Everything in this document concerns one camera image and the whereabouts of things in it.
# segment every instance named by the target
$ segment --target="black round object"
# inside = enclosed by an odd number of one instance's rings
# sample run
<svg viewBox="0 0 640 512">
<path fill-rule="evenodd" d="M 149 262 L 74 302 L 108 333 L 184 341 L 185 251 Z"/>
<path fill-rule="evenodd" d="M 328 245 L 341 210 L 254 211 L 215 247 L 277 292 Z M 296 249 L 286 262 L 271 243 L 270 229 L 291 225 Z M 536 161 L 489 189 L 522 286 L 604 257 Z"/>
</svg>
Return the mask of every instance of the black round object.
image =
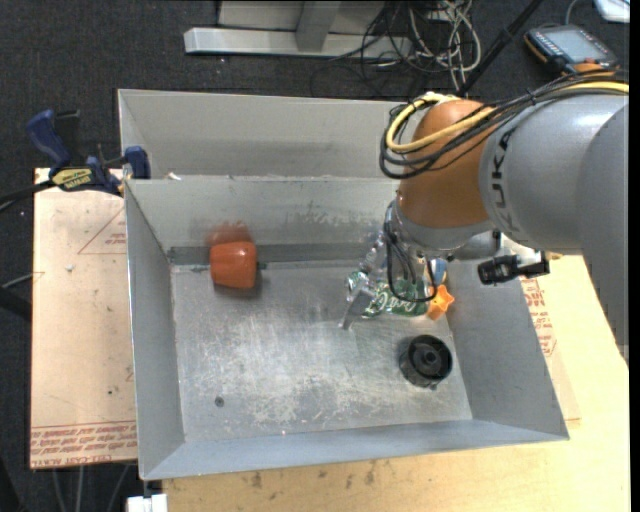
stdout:
<svg viewBox="0 0 640 512">
<path fill-rule="evenodd" d="M 400 370 L 412 384 L 429 387 L 451 373 L 453 357 L 442 340 L 424 334 L 414 338 L 400 356 Z"/>
</svg>

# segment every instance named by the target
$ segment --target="blue clamp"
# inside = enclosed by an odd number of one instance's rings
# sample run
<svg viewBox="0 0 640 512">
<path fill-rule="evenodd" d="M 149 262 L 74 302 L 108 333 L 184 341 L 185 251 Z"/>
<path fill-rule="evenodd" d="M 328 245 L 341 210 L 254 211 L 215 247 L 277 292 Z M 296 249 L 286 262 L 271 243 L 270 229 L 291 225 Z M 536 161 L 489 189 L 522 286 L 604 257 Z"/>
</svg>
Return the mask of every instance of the blue clamp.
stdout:
<svg viewBox="0 0 640 512">
<path fill-rule="evenodd" d="M 69 166 L 71 154 L 55 131 L 54 117 L 52 110 L 45 110 L 27 123 L 27 134 L 31 142 L 53 160 L 54 165 L 49 170 L 49 181 L 67 192 L 96 190 L 122 195 L 122 181 L 111 174 L 97 157 L 87 157 L 84 166 Z M 127 178 L 151 177 L 147 153 L 140 146 L 127 148 L 124 156 L 118 160 L 129 164 L 130 175 Z"/>
</svg>

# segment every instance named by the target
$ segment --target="black floor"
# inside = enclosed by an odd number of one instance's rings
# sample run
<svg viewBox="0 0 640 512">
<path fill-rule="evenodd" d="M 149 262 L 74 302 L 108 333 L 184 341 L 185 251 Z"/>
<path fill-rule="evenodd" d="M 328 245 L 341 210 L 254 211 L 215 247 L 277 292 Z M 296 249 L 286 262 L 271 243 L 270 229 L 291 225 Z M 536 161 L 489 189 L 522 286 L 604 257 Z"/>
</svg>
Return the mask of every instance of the black floor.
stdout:
<svg viewBox="0 0 640 512">
<path fill-rule="evenodd" d="M 477 1 L 474 26 L 484 48 L 529 2 Z M 525 28 L 563 23 L 570 0 L 546 0 Z M 107 157 L 119 154 L 116 91 L 119 88 L 239 92 L 244 94 L 387 98 L 397 101 L 438 88 L 453 92 L 442 77 L 416 80 L 410 73 L 386 73 L 362 82 L 357 65 L 318 59 L 187 56 L 182 34 L 211 25 L 214 2 L 109 0 L 0 0 L 0 195 L 29 186 L 31 171 L 48 160 L 29 143 L 25 123 L 52 108 L 80 109 L 80 149 Z M 597 35 L 629 67 L 630 26 L 606 22 L 591 0 L 579 0 L 571 21 Z M 550 79 L 525 50 L 522 31 L 470 91 L 485 101 L 512 97 Z M 33 201 L 0 212 L 0 284 L 29 274 L 32 262 Z M 30 300 L 28 282 L 11 291 Z M 0 459 L 20 500 L 31 511 L 60 510 L 50 471 L 27 465 L 30 383 L 30 325 L 0 309 Z M 87 467 L 82 475 L 83 511 L 105 511 L 124 466 Z M 59 472 L 66 509 L 74 510 L 80 471 Z M 13 510 L 2 486 L 0 510 Z M 128 495 L 140 494 L 135 467 L 124 473 L 114 510 Z"/>
</svg>

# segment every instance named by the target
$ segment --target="orange cup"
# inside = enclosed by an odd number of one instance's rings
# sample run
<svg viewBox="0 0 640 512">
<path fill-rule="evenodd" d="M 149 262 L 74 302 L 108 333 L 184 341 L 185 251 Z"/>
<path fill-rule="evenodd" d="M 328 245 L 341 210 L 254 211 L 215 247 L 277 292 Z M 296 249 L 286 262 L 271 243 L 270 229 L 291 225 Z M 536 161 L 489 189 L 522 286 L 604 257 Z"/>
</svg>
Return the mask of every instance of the orange cup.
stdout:
<svg viewBox="0 0 640 512">
<path fill-rule="evenodd" d="M 258 267 L 256 246 L 252 242 L 229 242 L 209 250 L 211 278 L 229 288 L 253 288 Z"/>
</svg>

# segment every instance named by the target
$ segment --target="wire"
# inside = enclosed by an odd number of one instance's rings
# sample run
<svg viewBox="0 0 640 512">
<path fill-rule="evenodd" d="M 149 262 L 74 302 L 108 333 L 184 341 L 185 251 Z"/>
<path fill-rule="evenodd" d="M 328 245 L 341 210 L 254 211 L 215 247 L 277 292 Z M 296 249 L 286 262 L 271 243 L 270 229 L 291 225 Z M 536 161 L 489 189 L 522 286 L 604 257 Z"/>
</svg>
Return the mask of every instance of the wire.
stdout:
<svg viewBox="0 0 640 512">
<path fill-rule="evenodd" d="M 56 492 L 56 499 L 58 501 L 58 508 L 60 512 L 67 512 L 67 507 L 64 504 L 64 499 L 62 498 L 62 491 L 60 490 L 60 482 L 58 480 L 58 470 L 54 469 L 51 472 L 51 476 L 53 478 L 53 488 Z"/>
<path fill-rule="evenodd" d="M 113 489 L 113 493 L 111 494 L 111 498 L 109 499 L 109 504 L 107 505 L 106 512 L 111 512 L 111 510 L 113 509 L 113 506 L 115 505 L 116 500 L 118 499 L 118 493 L 120 492 L 120 488 L 122 487 L 124 478 L 127 476 L 127 473 L 129 472 L 129 469 L 131 467 L 132 466 L 130 464 L 127 464 L 122 470 L 122 473 L 120 474 L 120 478 L 118 478 L 118 482 L 116 483 L 116 486 Z"/>
<path fill-rule="evenodd" d="M 0 204 L 0 212 L 9 208 L 13 203 L 15 203 L 15 201 L 7 201 L 6 203 Z"/>
<path fill-rule="evenodd" d="M 565 25 L 569 24 L 569 20 L 571 19 L 571 11 L 573 11 L 573 8 L 575 7 L 575 5 L 579 1 L 580 0 L 572 0 L 571 3 L 569 4 L 569 7 L 567 7 L 567 11 L 565 12 L 565 15 L 564 15 L 564 24 Z"/>
<path fill-rule="evenodd" d="M 80 512 L 82 506 L 82 483 L 84 481 L 84 466 L 80 466 L 80 475 L 78 476 L 78 490 L 76 491 L 76 507 L 74 512 Z"/>
<path fill-rule="evenodd" d="M 28 281 L 29 279 L 31 279 L 33 277 L 33 274 L 27 274 L 21 277 L 17 277 L 16 279 L 12 279 L 11 281 L 7 281 L 6 283 L 4 283 L 1 288 L 11 288 L 12 286 L 15 286 L 16 284 L 22 283 L 23 281 Z"/>
<path fill-rule="evenodd" d="M 418 279 L 415 273 L 415 269 L 411 264 L 409 255 L 402 249 L 400 243 L 398 241 L 398 237 L 391 230 L 391 212 L 393 211 L 393 203 L 389 205 L 387 208 L 387 214 L 385 215 L 385 221 L 382 226 L 382 232 L 384 234 L 385 239 L 385 248 L 387 251 L 387 284 L 389 285 L 389 291 L 396 297 L 397 299 L 403 302 L 410 303 L 425 303 L 433 300 L 438 295 L 438 288 L 435 286 L 435 277 L 433 275 L 433 269 L 431 268 L 431 262 L 426 262 L 427 273 L 429 275 L 429 282 L 433 285 L 433 292 L 425 297 L 407 297 L 405 295 L 401 295 L 395 288 L 394 285 L 394 272 L 393 272 L 393 256 L 398 258 L 400 265 L 402 267 L 403 277 L 405 281 L 408 281 L 409 274 L 411 274 L 411 283 L 416 286 L 416 292 L 418 291 Z"/>
<path fill-rule="evenodd" d="M 458 81 L 464 82 L 466 73 L 475 69 L 482 57 L 480 39 L 469 17 L 472 5 L 472 0 L 385 2 L 365 30 L 359 48 L 329 59 L 328 66 L 312 73 L 311 95 L 316 96 L 314 83 L 318 74 L 334 67 L 332 63 L 349 57 L 359 57 L 359 72 L 351 73 L 379 97 L 384 97 L 384 87 L 391 78 L 393 83 L 410 81 L 407 99 L 415 97 L 424 78 L 433 74 L 449 74 L 457 89 Z M 438 41 L 438 35 L 444 38 Z M 364 50 L 385 38 L 392 49 L 377 58 L 365 58 Z M 472 47 L 470 57 L 463 51 L 467 45 Z M 386 71 L 392 71 L 393 76 L 383 73 Z"/>
<path fill-rule="evenodd" d="M 629 84 L 623 75 L 624 71 L 621 71 L 612 74 L 611 77 L 603 77 L 601 72 L 591 71 L 562 76 L 515 99 L 482 105 L 453 125 L 404 144 L 401 142 L 402 130 L 412 115 L 439 103 L 460 99 L 452 95 L 427 93 L 391 111 L 390 123 L 381 140 L 380 168 L 385 175 L 395 179 L 409 179 L 428 170 L 439 170 L 462 155 L 436 167 L 435 164 L 441 157 L 472 138 L 481 136 L 481 140 L 474 143 L 474 147 L 477 146 L 482 141 L 482 137 L 486 138 L 493 128 L 509 122 L 532 104 L 554 102 L 576 95 L 602 93 L 628 95 Z M 423 150 L 445 137 L 450 137 L 450 140 L 447 140 L 440 149 L 424 153 Z M 412 158 L 406 156 L 417 151 L 422 151 L 423 154 Z M 408 166 L 411 170 L 395 173 L 388 169 L 387 163 Z"/>
</svg>

